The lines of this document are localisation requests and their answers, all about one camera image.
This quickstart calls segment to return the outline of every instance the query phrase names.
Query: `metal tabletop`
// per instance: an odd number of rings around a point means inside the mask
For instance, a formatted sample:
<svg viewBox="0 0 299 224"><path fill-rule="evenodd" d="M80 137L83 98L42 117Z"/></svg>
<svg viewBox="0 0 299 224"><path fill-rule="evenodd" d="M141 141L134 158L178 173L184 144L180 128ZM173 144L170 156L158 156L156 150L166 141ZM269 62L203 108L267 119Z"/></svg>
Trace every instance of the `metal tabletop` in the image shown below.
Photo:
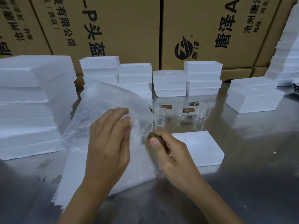
<svg viewBox="0 0 299 224"><path fill-rule="evenodd" d="M219 166L199 168L206 181L245 223L299 223L299 96L290 87L275 111L238 114L218 95L187 97L207 101L204 121L179 118L170 133L207 130L225 156ZM173 105L176 98L159 98ZM0 161L0 223L56 223L51 202L67 154L56 152ZM207 223L200 210L165 178L140 184L106 199L94 223Z"/></svg>

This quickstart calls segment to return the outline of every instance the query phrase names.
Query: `hand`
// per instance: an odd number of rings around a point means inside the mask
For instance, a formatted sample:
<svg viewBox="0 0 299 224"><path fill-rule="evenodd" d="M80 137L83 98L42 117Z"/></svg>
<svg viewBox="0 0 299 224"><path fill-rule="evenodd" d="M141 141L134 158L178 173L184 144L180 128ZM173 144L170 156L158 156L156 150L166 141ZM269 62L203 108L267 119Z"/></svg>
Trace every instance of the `hand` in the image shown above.
<svg viewBox="0 0 299 224"><path fill-rule="evenodd" d="M127 108L110 109L91 124L81 187L108 196L123 175L130 161L130 118L122 118L128 113Z"/></svg>
<svg viewBox="0 0 299 224"><path fill-rule="evenodd" d="M150 139L150 144L157 152L162 172L176 188L191 196L194 189L204 183L204 179L194 164L187 146L165 130L154 133L162 136L170 149L168 156L158 139L154 137Z"/></svg>

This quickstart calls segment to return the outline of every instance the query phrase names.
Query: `brown wooden handle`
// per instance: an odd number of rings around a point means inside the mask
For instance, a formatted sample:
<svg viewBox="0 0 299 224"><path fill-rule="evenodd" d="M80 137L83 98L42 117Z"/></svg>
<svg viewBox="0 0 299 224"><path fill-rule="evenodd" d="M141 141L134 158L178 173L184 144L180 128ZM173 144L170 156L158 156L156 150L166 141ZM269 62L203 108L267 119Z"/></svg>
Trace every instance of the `brown wooden handle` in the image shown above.
<svg viewBox="0 0 299 224"><path fill-rule="evenodd" d="M183 108L183 113L195 112L194 108Z"/></svg>
<svg viewBox="0 0 299 224"><path fill-rule="evenodd" d="M167 109L172 109L172 105L161 105L161 107L167 108Z"/></svg>
<svg viewBox="0 0 299 224"><path fill-rule="evenodd" d="M190 105L190 106L194 106L195 103L197 103L197 102L198 102L198 101L191 102L191 103L189 103L189 105Z"/></svg>
<svg viewBox="0 0 299 224"><path fill-rule="evenodd" d="M152 137L155 137L156 139L159 140L159 142L164 146L166 153L169 155L170 154L170 149L168 148L166 142L163 140L163 138L155 133L150 132L147 136L149 139Z"/></svg>

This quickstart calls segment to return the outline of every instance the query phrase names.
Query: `logo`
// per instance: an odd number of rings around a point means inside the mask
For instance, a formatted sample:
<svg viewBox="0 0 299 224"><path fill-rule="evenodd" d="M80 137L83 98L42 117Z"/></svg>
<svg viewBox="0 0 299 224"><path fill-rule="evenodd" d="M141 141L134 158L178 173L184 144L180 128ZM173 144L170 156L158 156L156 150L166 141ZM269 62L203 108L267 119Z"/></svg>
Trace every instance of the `logo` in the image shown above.
<svg viewBox="0 0 299 224"><path fill-rule="evenodd" d="M178 59L185 60L192 54L192 49L192 43L183 36L183 40L174 48L174 54Z"/></svg>

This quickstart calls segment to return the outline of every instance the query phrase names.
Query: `forearm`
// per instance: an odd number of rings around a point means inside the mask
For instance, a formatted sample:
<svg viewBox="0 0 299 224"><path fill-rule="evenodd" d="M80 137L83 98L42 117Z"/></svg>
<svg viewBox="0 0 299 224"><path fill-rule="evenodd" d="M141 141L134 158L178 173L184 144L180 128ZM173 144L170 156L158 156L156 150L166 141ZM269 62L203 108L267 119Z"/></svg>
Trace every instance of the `forearm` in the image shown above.
<svg viewBox="0 0 299 224"><path fill-rule="evenodd" d="M199 180L188 196L203 212L210 224L243 224L205 180Z"/></svg>
<svg viewBox="0 0 299 224"><path fill-rule="evenodd" d="M106 192L90 190L81 185L57 224L92 223L107 195Z"/></svg>

